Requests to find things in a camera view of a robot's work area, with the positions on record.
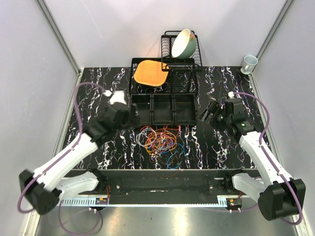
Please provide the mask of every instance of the green bowl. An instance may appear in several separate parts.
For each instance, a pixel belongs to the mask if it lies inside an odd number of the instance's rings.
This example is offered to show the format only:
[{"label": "green bowl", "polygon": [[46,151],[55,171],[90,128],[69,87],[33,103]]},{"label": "green bowl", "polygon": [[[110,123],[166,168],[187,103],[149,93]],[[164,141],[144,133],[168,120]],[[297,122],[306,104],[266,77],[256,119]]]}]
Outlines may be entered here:
[{"label": "green bowl", "polygon": [[184,29],[176,37],[172,47],[172,57],[178,59],[189,58],[194,54],[197,48],[195,35],[189,30]]}]

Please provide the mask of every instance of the orange plate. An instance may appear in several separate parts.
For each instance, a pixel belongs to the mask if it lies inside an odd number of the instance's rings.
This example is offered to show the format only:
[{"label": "orange plate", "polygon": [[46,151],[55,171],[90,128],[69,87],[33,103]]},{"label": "orange plate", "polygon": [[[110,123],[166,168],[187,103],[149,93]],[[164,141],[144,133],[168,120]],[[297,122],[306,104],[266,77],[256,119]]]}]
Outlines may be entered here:
[{"label": "orange plate", "polygon": [[162,62],[144,60],[139,63],[134,80],[142,85],[159,87],[165,83],[167,75],[167,71],[162,71]]}]

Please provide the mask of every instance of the black wire rack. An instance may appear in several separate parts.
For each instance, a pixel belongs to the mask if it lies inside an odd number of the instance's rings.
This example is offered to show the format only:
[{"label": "black wire rack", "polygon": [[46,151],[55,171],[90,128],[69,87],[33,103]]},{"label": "black wire rack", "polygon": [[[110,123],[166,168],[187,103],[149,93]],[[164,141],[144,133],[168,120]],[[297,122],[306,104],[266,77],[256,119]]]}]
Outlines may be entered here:
[{"label": "black wire rack", "polygon": [[162,71],[170,72],[187,72],[187,71],[202,71],[202,60],[198,36],[193,32],[197,40],[197,48],[192,56],[186,59],[176,59],[172,57],[173,43],[180,33],[180,30],[169,30],[161,36],[161,62]]},{"label": "black wire rack", "polygon": [[193,92],[198,94],[197,75],[195,71],[169,72],[165,83],[160,87],[142,85],[134,80],[134,73],[140,62],[144,60],[161,61],[161,58],[133,58],[131,61],[129,93],[181,93]]}]

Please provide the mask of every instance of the white mug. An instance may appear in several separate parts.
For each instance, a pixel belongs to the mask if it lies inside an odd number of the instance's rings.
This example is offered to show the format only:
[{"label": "white mug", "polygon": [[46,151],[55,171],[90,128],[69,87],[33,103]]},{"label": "white mug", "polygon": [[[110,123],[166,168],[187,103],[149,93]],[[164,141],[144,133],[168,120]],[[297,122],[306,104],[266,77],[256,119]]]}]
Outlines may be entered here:
[{"label": "white mug", "polygon": [[245,75],[249,75],[254,70],[255,66],[258,63],[258,59],[255,56],[247,55],[244,57],[242,64],[241,72]]}]

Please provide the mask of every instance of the white wall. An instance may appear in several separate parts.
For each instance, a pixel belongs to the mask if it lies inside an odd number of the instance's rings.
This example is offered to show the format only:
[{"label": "white wall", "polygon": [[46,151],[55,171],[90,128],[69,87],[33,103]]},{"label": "white wall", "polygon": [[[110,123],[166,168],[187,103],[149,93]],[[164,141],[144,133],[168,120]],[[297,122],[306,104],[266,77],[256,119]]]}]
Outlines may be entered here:
[{"label": "white wall", "polygon": [[255,79],[269,108],[284,167],[306,184],[304,210],[315,232],[315,1],[297,0],[267,48]]},{"label": "white wall", "polygon": [[0,235],[17,236],[18,175],[52,157],[75,73],[35,1],[1,0],[0,22]]},{"label": "white wall", "polygon": [[284,0],[46,0],[81,67],[160,57],[166,30],[194,30],[204,65],[256,55]]}]

